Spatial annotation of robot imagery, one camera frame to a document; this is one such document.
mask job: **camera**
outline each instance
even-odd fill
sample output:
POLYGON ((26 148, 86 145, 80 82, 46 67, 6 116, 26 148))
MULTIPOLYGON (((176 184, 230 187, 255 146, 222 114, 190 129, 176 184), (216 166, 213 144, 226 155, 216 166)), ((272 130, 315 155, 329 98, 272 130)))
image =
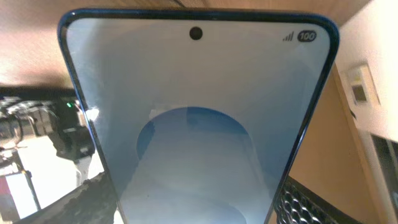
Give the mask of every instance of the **camera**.
POLYGON ((192 40, 200 40, 202 35, 203 31, 200 27, 192 27, 189 31, 189 36, 192 38, 192 40))

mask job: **wooden ceiling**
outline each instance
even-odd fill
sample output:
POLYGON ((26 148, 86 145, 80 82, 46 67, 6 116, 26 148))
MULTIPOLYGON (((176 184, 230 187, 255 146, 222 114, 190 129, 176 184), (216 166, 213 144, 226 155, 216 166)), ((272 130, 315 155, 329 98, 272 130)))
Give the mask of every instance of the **wooden ceiling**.
MULTIPOLYGON (((370 0, 180 0, 185 7, 314 12, 339 26, 370 0)), ((2 0, 0 1, 0 86, 72 84, 58 42, 57 24, 80 7, 180 7, 174 0, 2 0)))

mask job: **blue phone frame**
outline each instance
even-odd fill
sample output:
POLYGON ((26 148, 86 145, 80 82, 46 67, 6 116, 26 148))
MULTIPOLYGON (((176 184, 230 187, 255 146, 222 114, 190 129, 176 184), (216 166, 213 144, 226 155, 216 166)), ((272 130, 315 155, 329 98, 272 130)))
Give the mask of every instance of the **blue phone frame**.
MULTIPOLYGON (((285 166, 284 172, 278 184, 274 198, 272 199, 271 207, 268 210, 264 223, 268 223, 272 208, 274 207, 275 201, 282 189, 283 183, 285 182, 287 175, 292 167, 293 161, 297 154, 297 151, 303 141, 305 132, 307 131, 308 125, 315 107, 318 103, 322 89, 328 78, 328 74, 333 66, 338 46, 339 46, 339 33, 337 26, 329 19, 316 15, 316 14, 304 14, 298 12, 275 12, 275 11, 247 11, 247 10, 206 10, 206 9, 76 9, 66 13, 58 24, 58 42, 63 54, 63 57, 67 63, 68 71, 72 79, 73 86, 77 97, 80 101, 80 105, 83 111, 87 110, 87 104, 80 83, 76 74, 75 67, 73 66, 72 58, 69 54, 68 44, 66 40, 66 33, 69 25, 82 18, 108 18, 108 19, 175 19, 175 20, 205 20, 205 21, 251 21, 251 22, 286 22, 286 23, 308 23, 315 24, 324 28, 330 37, 330 48, 327 55, 325 64, 322 68, 320 78, 315 87, 315 91, 310 100, 310 104, 305 113, 303 122, 298 131, 295 139, 292 151, 289 155, 289 159, 285 166)), ((90 134, 93 138, 94 144, 98 150, 99 157, 102 164, 104 164, 104 170, 109 175, 108 165, 105 161, 104 154, 100 142, 97 137, 93 123, 87 119, 88 126, 90 128, 90 134)), ((121 216, 123 221, 126 222, 126 217, 123 214, 123 208, 121 208, 118 199, 118 207, 121 210, 121 216)))

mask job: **signal strength icon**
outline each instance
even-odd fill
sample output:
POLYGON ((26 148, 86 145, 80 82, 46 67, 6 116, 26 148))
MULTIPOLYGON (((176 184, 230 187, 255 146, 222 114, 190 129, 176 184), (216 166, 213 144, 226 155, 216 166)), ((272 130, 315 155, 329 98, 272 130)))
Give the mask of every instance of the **signal strength icon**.
POLYGON ((292 41, 293 40, 294 31, 287 35, 283 41, 292 41))

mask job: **smartphone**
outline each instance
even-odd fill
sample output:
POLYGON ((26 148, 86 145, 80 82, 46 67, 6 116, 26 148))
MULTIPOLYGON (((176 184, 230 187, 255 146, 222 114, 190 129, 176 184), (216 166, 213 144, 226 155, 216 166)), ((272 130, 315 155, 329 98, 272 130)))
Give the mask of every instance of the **smartphone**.
POLYGON ((124 9, 58 38, 126 223, 268 222, 339 41, 311 14, 124 9))

